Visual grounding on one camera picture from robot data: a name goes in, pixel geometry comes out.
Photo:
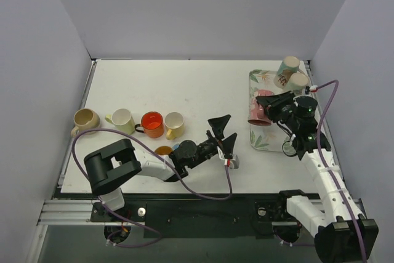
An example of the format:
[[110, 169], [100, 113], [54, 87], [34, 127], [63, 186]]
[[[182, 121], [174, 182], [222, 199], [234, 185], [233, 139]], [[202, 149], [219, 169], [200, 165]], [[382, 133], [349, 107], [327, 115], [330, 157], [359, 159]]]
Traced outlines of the pink patterned mug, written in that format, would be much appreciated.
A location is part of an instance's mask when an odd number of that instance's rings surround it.
[[249, 105], [248, 123], [255, 126], [270, 126], [271, 121], [264, 114], [263, 107], [261, 107], [256, 100], [258, 96], [271, 96], [274, 95], [272, 91], [259, 89], [252, 93], [252, 100]]

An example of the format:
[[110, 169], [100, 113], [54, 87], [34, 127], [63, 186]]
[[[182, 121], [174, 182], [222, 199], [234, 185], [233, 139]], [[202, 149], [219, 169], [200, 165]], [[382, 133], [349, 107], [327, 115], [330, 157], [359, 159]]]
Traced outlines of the tall seahorse mug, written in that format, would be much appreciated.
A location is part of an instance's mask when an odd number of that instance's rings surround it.
[[305, 74], [297, 72], [289, 78], [289, 81], [283, 88], [283, 92], [291, 91], [295, 95], [302, 95], [309, 84], [309, 78]]

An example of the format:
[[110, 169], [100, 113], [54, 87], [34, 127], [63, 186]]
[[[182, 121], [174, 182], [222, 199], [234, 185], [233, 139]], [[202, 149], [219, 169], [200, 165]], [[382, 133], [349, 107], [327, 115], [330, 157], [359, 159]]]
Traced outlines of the tall teal floral mug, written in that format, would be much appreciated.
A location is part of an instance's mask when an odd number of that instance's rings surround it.
[[290, 77], [298, 72], [300, 66], [300, 60], [295, 57], [295, 56], [287, 56], [283, 59], [281, 62], [281, 65], [279, 66], [275, 78], [274, 78], [274, 84], [278, 87], [283, 89]]

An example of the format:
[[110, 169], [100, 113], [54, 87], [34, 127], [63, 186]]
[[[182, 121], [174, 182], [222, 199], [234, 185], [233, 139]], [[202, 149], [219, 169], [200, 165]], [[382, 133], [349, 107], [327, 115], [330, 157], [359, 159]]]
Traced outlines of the yellow mug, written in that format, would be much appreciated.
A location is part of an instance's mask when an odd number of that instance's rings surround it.
[[185, 120], [181, 113], [170, 112], [165, 116], [164, 124], [167, 129], [166, 139], [173, 140], [183, 135], [185, 130]]

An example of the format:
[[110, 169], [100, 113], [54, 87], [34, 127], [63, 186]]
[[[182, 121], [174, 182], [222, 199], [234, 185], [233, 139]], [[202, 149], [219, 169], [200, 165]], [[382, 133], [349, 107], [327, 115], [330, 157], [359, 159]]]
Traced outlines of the blue glazed mug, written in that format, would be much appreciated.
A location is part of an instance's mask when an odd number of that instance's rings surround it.
[[160, 146], [155, 150], [155, 153], [157, 155], [169, 155], [171, 154], [175, 149], [179, 147], [179, 144], [175, 144], [172, 147], [170, 146]]

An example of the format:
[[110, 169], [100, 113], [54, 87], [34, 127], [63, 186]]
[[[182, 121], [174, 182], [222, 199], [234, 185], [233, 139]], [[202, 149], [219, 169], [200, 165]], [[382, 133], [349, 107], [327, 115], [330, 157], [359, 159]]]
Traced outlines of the orange mug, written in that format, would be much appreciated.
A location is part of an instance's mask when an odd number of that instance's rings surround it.
[[140, 123], [134, 128], [136, 132], [144, 133], [150, 138], [159, 138], [164, 134], [163, 117], [157, 111], [149, 111], [142, 116]]

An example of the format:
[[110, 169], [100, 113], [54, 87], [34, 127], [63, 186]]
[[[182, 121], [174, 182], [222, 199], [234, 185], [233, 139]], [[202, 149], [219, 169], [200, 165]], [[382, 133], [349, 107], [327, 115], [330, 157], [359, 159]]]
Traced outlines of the light green mug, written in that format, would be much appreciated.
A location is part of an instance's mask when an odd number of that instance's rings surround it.
[[115, 128], [125, 134], [133, 134], [135, 132], [135, 121], [132, 113], [126, 108], [119, 108], [111, 115], [106, 115], [105, 120], [111, 123]]

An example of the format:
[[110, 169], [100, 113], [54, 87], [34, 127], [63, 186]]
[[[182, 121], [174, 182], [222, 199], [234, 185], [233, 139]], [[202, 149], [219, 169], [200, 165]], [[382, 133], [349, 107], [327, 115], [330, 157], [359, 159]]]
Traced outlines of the beige round mug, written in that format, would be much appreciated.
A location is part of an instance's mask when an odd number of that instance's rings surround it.
[[72, 137], [76, 137], [77, 134], [88, 129], [100, 127], [100, 118], [98, 114], [89, 108], [78, 110], [74, 114], [73, 122], [74, 128], [70, 132]]

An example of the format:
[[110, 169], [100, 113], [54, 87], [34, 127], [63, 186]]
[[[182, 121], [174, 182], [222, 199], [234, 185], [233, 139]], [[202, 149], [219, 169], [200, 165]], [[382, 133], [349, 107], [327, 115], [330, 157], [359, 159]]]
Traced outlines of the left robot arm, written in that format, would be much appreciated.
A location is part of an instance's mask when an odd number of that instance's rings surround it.
[[120, 221], [127, 212], [121, 186], [136, 175], [154, 177], [164, 182], [177, 182], [193, 169], [214, 156], [228, 169], [239, 168], [239, 158], [234, 154], [237, 134], [225, 137], [223, 132], [231, 116], [211, 118], [207, 140], [195, 144], [184, 140], [169, 155], [136, 150], [129, 139], [121, 139], [84, 157], [84, 165], [92, 193], [105, 206], [105, 214], [113, 221]]

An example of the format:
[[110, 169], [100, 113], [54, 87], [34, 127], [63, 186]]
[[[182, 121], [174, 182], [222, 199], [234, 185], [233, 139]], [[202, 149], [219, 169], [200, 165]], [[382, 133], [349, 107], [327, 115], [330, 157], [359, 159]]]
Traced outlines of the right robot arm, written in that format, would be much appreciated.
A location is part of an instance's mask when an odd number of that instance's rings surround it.
[[321, 262], [367, 262], [379, 228], [357, 207], [347, 190], [326, 136], [315, 118], [318, 102], [293, 92], [258, 96], [264, 115], [290, 133], [290, 142], [316, 185], [322, 210], [300, 191], [283, 192], [276, 215], [294, 217], [314, 238]]

